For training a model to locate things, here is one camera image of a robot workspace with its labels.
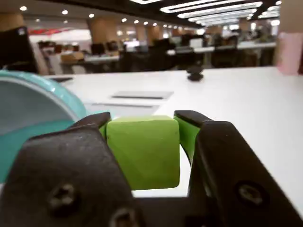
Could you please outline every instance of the fluorescent light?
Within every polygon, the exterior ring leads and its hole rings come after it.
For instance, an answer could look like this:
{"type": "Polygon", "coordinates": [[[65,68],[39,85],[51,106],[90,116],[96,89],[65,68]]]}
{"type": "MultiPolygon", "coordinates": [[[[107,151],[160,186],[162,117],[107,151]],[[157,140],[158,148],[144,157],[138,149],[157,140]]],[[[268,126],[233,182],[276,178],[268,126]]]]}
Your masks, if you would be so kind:
{"type": "Polygon", "coordinates": [[[280,24],[280,20],[272,20],[270,24],[271,26],[278,26],[280,24]]]}
{"type": "Polygon", "coordinates": [[[260,15],[260,16],[258,16],[258,18],[261,19],[261,18],[271,18],[271,17],[278,17],[278,16],[280,16],[280,13],[260,15]]]}
{"type": "Polygon", "coordinates": [[[238,23],[238,19],[229,19],[229,20],[217,20],[214,22],[205,23],[206,26],[210,25],[222,25],[222,24],[228,24],[228,23],[238,23]]]}
{"type": "Polygon", "coordinates": [[[245,1],[245,0],[223,0],[223,1],[218,1],[218,0],[199,0],[199,1],[192,1],[192,2],[187,2],[183,4],[178,4],[175,6],[167,6],[163,7],[160,9],[160,11],[164,13],[176,13],[176,12],[182,12],[186,10],[192,10],[192,9],[198,9],[198,8],[205,8],[205,7],[210,7],[210,6],[217,6],[217,5],[223,5],[223,4],[228,4],[228,3],[233,3],[233,2],[239,2],[239,1],[245,1]]]}
{"type": "Polygon", "coordinates": [[[181,13],[178,15],[178,17],[179,18],[189,18],[189,17],[210,15],[210,14],[215,14],[215,13],[224,13],[224,12],[229,12],[229,11],[234,11],[234,10],[257,8],[257,7],[261,6],[262,3],[263,2],[261,2],[261,1],[257,1],[257,2],[232,5],[232,6],[224,6],[224,7],[213,8],[213,9],[204,9],[204,10],[200,10],[200,11],[181,13]]]}
{"type": "Polygon", "coordinates": [[[273,11],[273,10],[279,10],[281,7],[280,6],[271,6],[267,10],[268,11],[273,11]]]}
{"type": "Polygon", "coordinates": [[[212,14],[208,16],[202,16],[202,17],[192,17],[189,18],[188,20],[190,22],[195,22],[195,21],[200,21],[204,19],[209,19],[209,18],[216,18],[216,17],[228,17],[228,16],[239,16],[239,17],[246,17],[247,15],[251,13],[255,13],[257,10],[256,9],[246,9],[246,10],[240,10],[240,11],[233,11],[233,12],[227,12],[227,13],[217,13],[217,14],[212,14]]]}
{"type": "Polygon", "coordinates": [[[263,12],[262,15],[271,15],[271,14],[278,14],[280,13],[279,10],[275,10],[275,11],[266,11],[266,12],[263,12]]]}
{"type": "Polygon", "coordinates": [[[204,19],[204,20],[199,20],[200,23],[207,23],[207,22],[212,22],[212,21],[217,21],[217,20],[228,20],[228,19],[239,19],[242,17],[247,17],[249,16],[248,14],[246,15],[230,15],[230,16],[226,16],[226,17],[214,17],[214,18],[210,18],[210,19],[204,19]]]}
{"type": "Polygon", "coordinates": [[[27,7],[26,7],[26,6],[21,6],[21,7],[20,7],[20,10],[21,10],[21,11],[25,11],[25,10],[27,10],[27,7]]]}
{"type": "Polygon", "coordinates": [[[133,1],[135,3],[139,3],[141,5],[145,5],[145,4],[150,4],[150,3],[157,2],[157,1],[162,1],[162,0],[130,0],[130,1],[133,1]]]}

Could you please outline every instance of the green block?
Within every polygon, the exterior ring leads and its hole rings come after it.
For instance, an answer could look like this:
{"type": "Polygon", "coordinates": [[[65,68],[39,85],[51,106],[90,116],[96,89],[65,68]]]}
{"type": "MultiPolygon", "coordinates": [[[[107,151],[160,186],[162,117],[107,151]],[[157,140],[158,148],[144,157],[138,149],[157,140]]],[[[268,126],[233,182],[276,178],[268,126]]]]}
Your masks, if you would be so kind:
{"type": "Polygon", "coordinates": [[[200,128],[192,125],[178,117],[174,117],[179,123],[180,129],[180,143],[186,152],[190,164],[193,164],[194,152],[195,152],[195,141],[200,128]]]}
{"type": "Polygon", "coordinates": [[[111,121],[107,144],[132,190],[179,184],[179,126],[167,116],[124,117],[111,121]]]}

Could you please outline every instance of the desk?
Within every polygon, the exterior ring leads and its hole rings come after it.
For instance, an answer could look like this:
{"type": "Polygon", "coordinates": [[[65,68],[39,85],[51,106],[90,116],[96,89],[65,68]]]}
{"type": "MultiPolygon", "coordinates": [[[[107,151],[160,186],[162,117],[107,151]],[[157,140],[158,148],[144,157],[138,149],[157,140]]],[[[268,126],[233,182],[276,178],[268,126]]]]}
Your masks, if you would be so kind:
{"type": "MultiPolygon", "coordinates": [[[[249,143],[288,198],[303,215],[303,77],[283,76],[276,68],[204,70],[201,82],[184,71],[73,75],[62,83],[83,102],[157,104],[154,114],[195,110],[230,121],[249,143]],[[112,99],[117,91],[173,91],[167,100],[112,99]]],[[[190,166],[180,153],[180,185],[135,191],[135,196],[185,196],[190,166]]]]}
{"type": "MultiPolygon", "coordinates": [[[[239,44],[237,45],[238,50],[262,50],[262,49],[268,49],[268,48],[275,48],[276,43],[260,43],[260,44],[239,44]]],[[[211,54],[214,52],[213,46],[208,47],[199,47],[194,48],[195,53],[205,53],[205,60],[204,60],[204,66],[205,68],[211,68],[211,54]]],[[[175,50],[168,50],[166,54],[173,56],[176,55],[175,50]]]]}
{"type": "Polygon", "coordinates": [[[94,72],[94,65],[98,64],[108,64],[118,62],[119,56],[89,56],[84,59],[84,61],[68,61],[62,62],[61,66],[64,74],[73,74],[72,66],[80,65],[85,67],[87,73],[94,72]]]}
{"type": "MultiPolygon", "coordinates": [[[[266,49],[266,48],[275,48],[276,43],[261,43],[261,44],[239,44],[237,45],[238,50],[248,50],[248,49],[266,49]]],[[[194,48],[195,53],[208,53],[208,52],[213,52],[214,47],[213,46],[208,46],[208,47],[199,47],[199,48],[194,48]]],[[[176,55],[175,50],[168,50],[166,52],[168,55],[176,55]]]]}

